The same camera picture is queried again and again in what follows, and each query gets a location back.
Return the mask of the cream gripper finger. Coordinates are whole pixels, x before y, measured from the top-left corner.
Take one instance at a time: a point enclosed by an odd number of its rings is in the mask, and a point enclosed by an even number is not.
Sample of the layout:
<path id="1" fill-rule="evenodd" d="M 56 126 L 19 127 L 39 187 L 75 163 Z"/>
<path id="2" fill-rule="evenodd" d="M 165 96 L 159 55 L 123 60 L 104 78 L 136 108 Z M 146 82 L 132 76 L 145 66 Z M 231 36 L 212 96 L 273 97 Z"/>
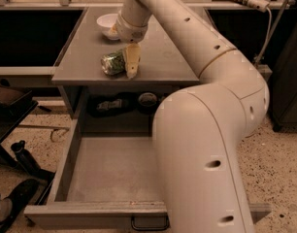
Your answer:
<path id="1" fill-rule="evenodd" d="M 125 71 L 128 79 L 133 79 L 138 73 L 141 59 L 141 47 L 137 43 L 128 44 L 123 52 Z"/>
<path id="2" fill-rule="evenodd" d="M 118 39 L 119 38 L 115 24 L 110 28 L 109 35 L 110 35 L 111 39 Z"/>

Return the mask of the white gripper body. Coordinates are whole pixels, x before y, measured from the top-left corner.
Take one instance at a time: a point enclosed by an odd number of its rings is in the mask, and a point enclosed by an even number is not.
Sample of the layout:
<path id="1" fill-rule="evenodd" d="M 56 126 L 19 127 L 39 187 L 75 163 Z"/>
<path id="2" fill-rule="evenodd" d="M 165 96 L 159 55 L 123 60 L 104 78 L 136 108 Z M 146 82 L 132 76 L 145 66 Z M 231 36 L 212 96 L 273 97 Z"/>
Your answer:
<path id="1" fill-rule="evenodd" d="M 143 41 L 150 17 L 151 11 L 139 0 L 124 0 L 115 23 L 120 40 L 125 43 Z"/>

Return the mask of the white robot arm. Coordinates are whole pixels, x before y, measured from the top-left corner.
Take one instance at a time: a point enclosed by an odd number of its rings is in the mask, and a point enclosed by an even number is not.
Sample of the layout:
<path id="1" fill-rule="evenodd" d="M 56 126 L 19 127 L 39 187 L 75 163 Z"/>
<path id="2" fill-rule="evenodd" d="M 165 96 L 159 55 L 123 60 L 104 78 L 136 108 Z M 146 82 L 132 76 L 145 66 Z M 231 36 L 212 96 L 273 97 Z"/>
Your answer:
<path id="1" fill-rule="evenodd" d="M 120 39 L 142 41 L 151 17 L 199 80 L 166 97 L 153 120 L 172 233 L 255 233 L 236 148 L 265 117 L 268 85 L 181 0 L 125 0 L 116 22 Z"/>

